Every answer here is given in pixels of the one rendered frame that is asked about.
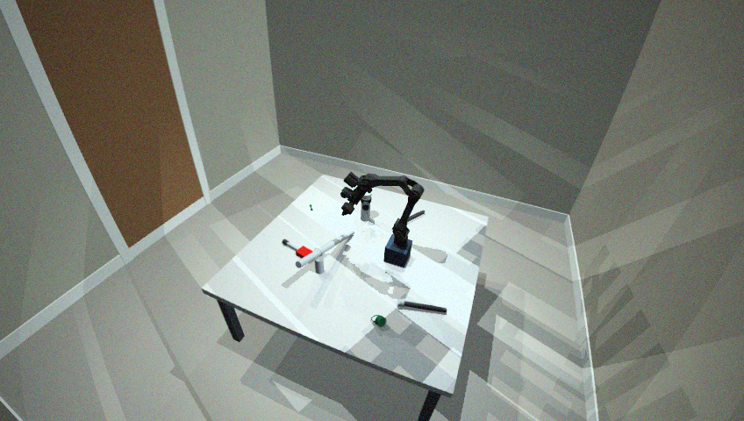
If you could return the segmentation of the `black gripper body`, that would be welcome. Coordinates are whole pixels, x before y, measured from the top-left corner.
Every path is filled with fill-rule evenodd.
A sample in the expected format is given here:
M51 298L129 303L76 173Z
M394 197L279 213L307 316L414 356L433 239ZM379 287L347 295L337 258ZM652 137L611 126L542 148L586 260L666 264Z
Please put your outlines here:
M361 201L361 199L363 198L363 196L356 195L355 192L353 192L352 194L353 194L353 196L350 199L350 202L351 203L345 202L342 205L342 207L341 207L341 209L343 211L345 211L346 213L348 213L349 215L351 215L353 213L353 211L354 211L354 205L357 205Z

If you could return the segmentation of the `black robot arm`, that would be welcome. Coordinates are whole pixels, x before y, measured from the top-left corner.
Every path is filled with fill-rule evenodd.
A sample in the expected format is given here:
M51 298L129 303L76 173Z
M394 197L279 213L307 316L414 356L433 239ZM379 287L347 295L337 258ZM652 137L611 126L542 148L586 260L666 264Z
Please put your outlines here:
M395 236L393 246L404 250L408 243L408 234L410 232L407 227L407 220L411 215L414 205L424 193L424 187L405 175L379 176L369 173L362 175L359 178L353 172L350 172L343 182L351 188L357 185L354 191L348 187L344 187L341 191L340 196L348 198L348 201L352 198L353 192L358 196L364 196L367 192L370 194L372 188L376 186L400 186L403 189L404 193L408 196L408 203L404 209L402 217L397 218L397 221L392 228L392 232ZM408 185L412 186L412 189L410 189Z

